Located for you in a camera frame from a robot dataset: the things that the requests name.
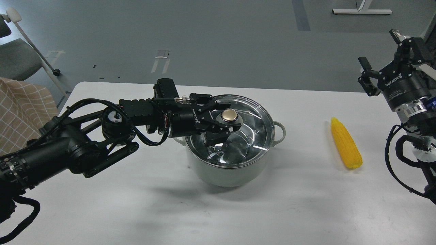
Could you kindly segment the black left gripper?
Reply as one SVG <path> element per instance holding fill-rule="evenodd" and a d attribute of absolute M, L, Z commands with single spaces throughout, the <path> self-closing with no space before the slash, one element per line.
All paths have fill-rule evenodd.
<path fill-rule="evenodd" d="M 202 120 L 201 131 L 197 128 L 198 117 L 213 110 L 230 109 L 230 102 L 218 102 L 209 94 L 190 93 L 190 105 L 178 105 L 170 113 L 169 138 L 189 135 L 201 135 L 205 146 L 225 143 L 233 132 L 241 128 L 241 124 L 224 124 L 216 120 Z"/>

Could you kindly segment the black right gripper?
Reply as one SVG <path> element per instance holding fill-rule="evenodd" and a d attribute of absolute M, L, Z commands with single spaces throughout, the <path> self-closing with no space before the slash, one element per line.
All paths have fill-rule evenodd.
<path fill-rule="evenodd" d="M 402 104 L 430 98 L 430 90 L 416 69 L 425 74 L 435 74 L 436 71 L 429 65 L 434 59 L 421 37 L 405 36 L 396 29 L 391 29 L 389 34 L 397 44 L 397 51 L 391 62 L 395 69 L 387 66 L 376 72 L 366 57 L 359 57 L 363 71 L 358 82 L 370 97 L 378 96 L 382 91 L 389 108 L 395 111 Z M 379 81 L 377 88 L 371 78 L 379 79 L 380 75 L 385 76 L 385 79 Z"/>

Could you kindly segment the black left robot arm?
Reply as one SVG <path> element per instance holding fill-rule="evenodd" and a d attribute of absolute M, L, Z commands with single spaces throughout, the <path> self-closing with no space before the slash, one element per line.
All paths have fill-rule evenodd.
<path fill-rule="evenodd" d="M 151 99 L 120 99 L 118 104 L 83 99 L 67 107 L 39 129 L 39 138 L 1 156 L 1 222 L 11 217 L 17 203 L 34 208 L 1 237 L 1 244 L 16 238 L 40 212 L 38 201 L 24 197 L 27 189 L 65 169 L 93 177 L 137 151 L 135 137 L 148 146 L 190 135 L 200 135 L 206 146 L 224 143 L 241 124 L 234 118 L 215 119 L 212 112 L 227 113 L 230 107 L 209 94 L 179 96 L 172 79 L 159 79 Z"/>

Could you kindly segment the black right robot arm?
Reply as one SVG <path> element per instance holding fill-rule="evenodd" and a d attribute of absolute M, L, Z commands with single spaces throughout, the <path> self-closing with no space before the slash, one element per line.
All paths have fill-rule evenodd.
<path fill-rule="evenodd" d="M 435 202 L 435 59 L 421 37 L 402 35 L 395 29 L 389 33 L 397 44 L 393 60 L 375 71 L 366 57 L 359 57 L 362 69 L 358 82 L 368 96 L 382 94 L 400 118 L 401 124 L 392 127 L 386 142 L 385 161 L 389 172 L 409 192 Z M 399 130 L 405 130 L 406 135 L 395 144 L 396 156 L 423 172 L 427 181 L 423 192 L 403 183 L 391 167 L 390 143 Z"/>

